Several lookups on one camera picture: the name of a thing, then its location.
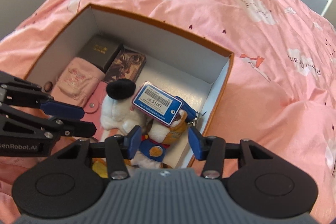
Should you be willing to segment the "yellow plastic toy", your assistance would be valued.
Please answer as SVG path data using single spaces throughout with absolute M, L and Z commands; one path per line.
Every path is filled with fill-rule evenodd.
M 108 178 L 108 171 L 106 161 L 100 158 L 94 158 L 92 160 L 92 170 L 96 172 L 102 178 Z

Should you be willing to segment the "brown round bead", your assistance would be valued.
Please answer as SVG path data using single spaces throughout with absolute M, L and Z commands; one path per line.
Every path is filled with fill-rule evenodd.
M 51 81 L 47 81 L 44 86 L 43 86 L 43 89 L 46 93 L 50 93 L 53 89 L 53 83 Z

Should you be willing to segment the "orange cardboard box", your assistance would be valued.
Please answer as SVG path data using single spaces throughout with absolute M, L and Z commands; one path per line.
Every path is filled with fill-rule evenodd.
M 191 159 L 187 129 L 211 121 L 230 62 L 229 51 L 189 32 L 87 7 L 49 39 L 26 79 L 82 107 L 95 141 L 141 126 L 132 166 L 179 168 Z

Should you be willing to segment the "blue price tag keychain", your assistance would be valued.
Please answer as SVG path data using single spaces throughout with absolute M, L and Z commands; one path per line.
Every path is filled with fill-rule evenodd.
M 132 104 L 165 126 L 171 126 L 183 106 L 180 99 L 148 81 L 140 87 L 132 100 Z

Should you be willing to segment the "pink drawstring pouch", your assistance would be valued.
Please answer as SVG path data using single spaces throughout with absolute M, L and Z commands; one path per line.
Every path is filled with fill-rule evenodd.
M 95 65 L 75 57 L 59 76 L 51 95 L 56 101 L 84 107 L 104 77 Z

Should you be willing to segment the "white plush dog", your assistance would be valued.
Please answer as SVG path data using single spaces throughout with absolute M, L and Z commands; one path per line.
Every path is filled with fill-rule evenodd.
M 132 104 L 137 85 L 129 79 L 119 79 L 108 83 L 106 96 L 101 107 L 100 125 L 104 131 L 118 130 L 127 135 L 134 126 L 141 127 L 142 135 L 146 130 L 146 116 Z

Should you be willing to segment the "pink printed duvet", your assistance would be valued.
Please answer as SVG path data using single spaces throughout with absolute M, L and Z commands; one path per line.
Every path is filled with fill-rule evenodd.
M 1 41 L 1 69 L 54 81 L 96 32 L 147 56 L 138 78 L 209 110 L 202 130 L 251 138 L 310 174 L 335 218 L 335 29 L 300 0 L 47 0 Z

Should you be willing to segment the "bear plush keychain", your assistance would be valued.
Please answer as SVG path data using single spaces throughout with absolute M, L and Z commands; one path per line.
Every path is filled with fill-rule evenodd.
M 142 126 L 145 132 L 142 134 L 141 144 L 133 159 L 124 160 L 126 165 L 149 169 L 171 168 L 163 161 L 168 148 L 179 141 L 189 124 L 199 116 L 199 113 L 184 99 L 179 96 L 176 98 L 182 101 L 183 105 L 172 124 L 166 126 L 155 119 L 150 119 Z

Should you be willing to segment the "black gift box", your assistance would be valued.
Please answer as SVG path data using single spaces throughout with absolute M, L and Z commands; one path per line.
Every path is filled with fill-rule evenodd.
M 123 44 L 115 39 L 95 35 L 81 48 L 77 57 L 106 73 L 122 48 Z

